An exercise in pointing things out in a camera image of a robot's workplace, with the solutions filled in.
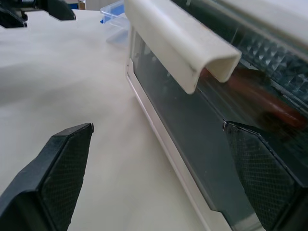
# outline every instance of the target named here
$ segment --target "plastic storage container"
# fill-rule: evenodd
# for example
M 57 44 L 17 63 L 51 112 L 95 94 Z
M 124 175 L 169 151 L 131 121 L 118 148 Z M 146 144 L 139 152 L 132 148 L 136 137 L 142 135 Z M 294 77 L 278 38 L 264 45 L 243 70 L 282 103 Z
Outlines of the plastic storage container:
M 129 30 L 129 20 L 125 16 L 124 0 L 117 1 L 113 4 L 101 8 L 103 14 L 102 23 L 107 23 Z
M 307 230 L 308 41 L 231 2 L 240 1 L 127 0 L 127 79 L 205 229 Z M 294 22 L 293 12 L 268 5 L 275 22 Z M 226 82 L 203 68 L 202 30 L 242 53 Z
M 127 47 L 129 20 L 125 16 L 124 0 L 101 8 L 101 13 L 103 14 L 101 23 L 114 26 L 114 28 L 110 29 L 110 35 L 106 41 L 121 47 Z

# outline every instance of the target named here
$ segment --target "transparent drawer front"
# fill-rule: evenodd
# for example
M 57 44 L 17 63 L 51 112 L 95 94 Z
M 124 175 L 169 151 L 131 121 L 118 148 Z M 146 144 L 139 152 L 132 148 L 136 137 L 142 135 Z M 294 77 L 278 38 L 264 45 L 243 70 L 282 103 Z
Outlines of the transparent drawer front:
M 188 95 L 136 34 L 131 59 L 145 93 L 211 209 L 233 230 L 261 227 L 238 179 L 219 116 L 201 91 Z

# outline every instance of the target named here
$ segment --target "clear plastic container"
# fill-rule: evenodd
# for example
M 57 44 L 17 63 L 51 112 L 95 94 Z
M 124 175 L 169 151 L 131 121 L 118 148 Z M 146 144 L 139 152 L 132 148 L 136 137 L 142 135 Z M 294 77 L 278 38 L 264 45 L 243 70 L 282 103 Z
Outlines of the clear plastic container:
M 117 1 L 113 4 L 101 8 L 103 14 L 102 23 L 107 23 L 129 30 L 129 20 L 125 16 L 124 0 Z

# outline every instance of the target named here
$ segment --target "white plastic handle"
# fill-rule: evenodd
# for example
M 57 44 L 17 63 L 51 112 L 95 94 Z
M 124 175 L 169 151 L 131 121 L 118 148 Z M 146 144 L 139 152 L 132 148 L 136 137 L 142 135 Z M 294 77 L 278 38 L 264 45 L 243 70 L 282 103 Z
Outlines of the white plastic handle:
M 188 93 L 208 69 L 226 82 L 241 52 L 170 0 L 125 0 L 125 13 L 145 43 Z

